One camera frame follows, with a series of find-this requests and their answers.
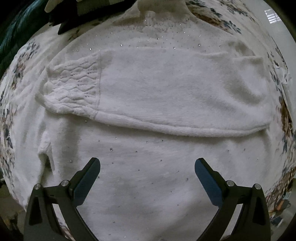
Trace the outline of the white fluffy small garment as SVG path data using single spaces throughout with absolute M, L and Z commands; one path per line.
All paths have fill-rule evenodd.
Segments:
M 80 211 L 100 240 L 195 240 L 215 213 L 197 158 L 271 192 L 281 173 L 273 42 L 250 18 L 231 20 L 241 34 L 185 1 L 137 1 L 98 26 L 30 39 L 11 98 L 19 204 L 97 157 Z

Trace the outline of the dark teal knitted garment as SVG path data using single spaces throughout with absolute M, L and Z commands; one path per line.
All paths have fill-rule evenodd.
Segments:
M 18 50 L 48 23 L 47 1 L 9 1 L 1 6 L 1 74 L 11 64 Z

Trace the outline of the floral white bed sheet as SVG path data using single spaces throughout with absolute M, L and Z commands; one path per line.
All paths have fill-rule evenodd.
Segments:
M 25 240 L 270 240 L 295 85 L 243 1 L 1 1 L 1 173 Z

